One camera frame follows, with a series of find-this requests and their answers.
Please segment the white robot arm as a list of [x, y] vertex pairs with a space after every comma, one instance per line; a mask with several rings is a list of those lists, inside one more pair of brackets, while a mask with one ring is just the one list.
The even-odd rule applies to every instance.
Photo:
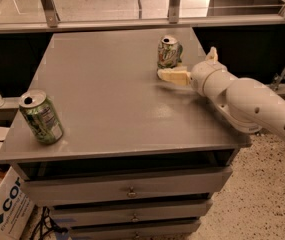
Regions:
[[157, 75], [166, 82], [190, 85], [238, 131], [255, 133], [265, 128], [285, 142], [285, 100], [255, 79], [231, 74], [218, 61], [215, 47], [191, 71], [166, 68], [159, 69]]

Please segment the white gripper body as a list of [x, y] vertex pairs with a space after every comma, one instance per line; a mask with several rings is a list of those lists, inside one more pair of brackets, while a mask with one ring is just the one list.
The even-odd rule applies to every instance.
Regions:
[[231, 74], [220, 62], [207, 60], [193, 67], [190, 80], [191, 86], [201, 96], [217, 96], [230, 84]]

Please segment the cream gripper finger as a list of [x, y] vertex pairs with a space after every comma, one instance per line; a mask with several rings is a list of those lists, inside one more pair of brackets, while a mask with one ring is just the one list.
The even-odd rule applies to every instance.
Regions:
[[159, 69], [157, 75], [161, 80], [179, 86], [187, 86], [190, 84], [190, 73], [186, 67]]
[[210, 48], [210, 51], [208, 52], [208, 54], [205, 57], [206, 60], [213, 60], [214, 62], [218, 61], [218, 53], [217, 53], [217, 49], [212, 46]]

